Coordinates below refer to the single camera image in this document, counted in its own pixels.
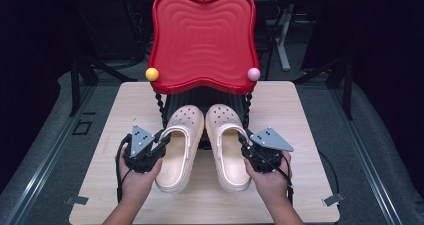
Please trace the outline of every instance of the wooden table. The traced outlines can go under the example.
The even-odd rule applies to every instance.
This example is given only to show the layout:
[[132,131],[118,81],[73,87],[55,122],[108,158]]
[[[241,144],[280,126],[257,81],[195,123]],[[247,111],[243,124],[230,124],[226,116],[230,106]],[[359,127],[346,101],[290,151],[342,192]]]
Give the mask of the wooden table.
[[[137,124],[161,129],[156,99],[147,82],[122,84],[93,155],[75,204],[72,224],[100,224],[117,204],[114,156],[124,136]],[[249,128],[272,126],[295,149],[292,153],[294,207],[304,222],[336,222],[337,207],[322,203],[332,195],[297,91],[291,82],[258,82],[253,92]],[[212,151],[198,150],[188,186],[181,193],[161,192],[155,184],[134,223],[272,223],[252,181],[243,192],[226,192],[218,182]]]

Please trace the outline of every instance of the beige shoe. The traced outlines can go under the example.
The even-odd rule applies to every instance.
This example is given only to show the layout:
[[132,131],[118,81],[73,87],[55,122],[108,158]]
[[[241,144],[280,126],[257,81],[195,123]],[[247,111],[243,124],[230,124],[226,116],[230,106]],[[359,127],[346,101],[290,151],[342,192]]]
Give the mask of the beige shoe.
[[206,130],[221,186],[229,192],[246,190],[251,179],[246,173],[238,132],[248,137],[237,113],[227,105],[213,105],[206,114]]
[[161,191],[178,193],[186,187],[203,129],[203,113],[195,106],[183,106],[172,114],[161,135],[171,133],[161,171],[156,177]]

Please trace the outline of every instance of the hand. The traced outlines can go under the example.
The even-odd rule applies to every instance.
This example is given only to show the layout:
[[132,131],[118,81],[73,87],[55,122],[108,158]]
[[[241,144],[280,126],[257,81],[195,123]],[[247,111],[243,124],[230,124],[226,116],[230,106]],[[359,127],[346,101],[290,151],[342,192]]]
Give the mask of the hand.
[[119,157],[119,172],[121,180],[124,180],[122,199],[103,224],[132,224],[162,167],[162,158],[160,158],[148,173],[128,172],[130,169],[125,164],[125,149],[126,147],[121,150]]
[[[287,162],[282,160],[280,169],[285,174],[289,174],[287,163],[290,164],[291,156],[286,151],[282,151],[282,154],[287,159]],[[244,163],[246,164],[246,172],[255,182],[256,189],[271,214],[274,223],[277,225],[303,224],[302,219],[299,217],[287,198],[287,179],[278,171],[270,173],[255,172],[247,159],[244,159]]]

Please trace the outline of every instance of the pink ball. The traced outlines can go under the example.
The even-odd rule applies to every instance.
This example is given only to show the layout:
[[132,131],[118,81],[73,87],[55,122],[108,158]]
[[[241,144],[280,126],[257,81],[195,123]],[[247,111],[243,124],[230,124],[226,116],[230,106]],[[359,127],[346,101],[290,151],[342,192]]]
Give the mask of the pink ball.
[[257,68],[251,68],[247,72],[247,77],[250,79],[250,81],[258,81],[259,77],[261,76],[261,71]]

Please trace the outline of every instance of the red object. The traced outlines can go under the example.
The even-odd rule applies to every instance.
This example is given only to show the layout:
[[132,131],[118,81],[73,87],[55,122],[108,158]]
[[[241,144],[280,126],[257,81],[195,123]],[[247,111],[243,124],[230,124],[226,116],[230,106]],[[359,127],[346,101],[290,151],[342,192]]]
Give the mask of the red object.
[[250,68],[259,68],[253,0],[155,0],[149,68],[153,90],[174,94],[199,86],[252,92]]

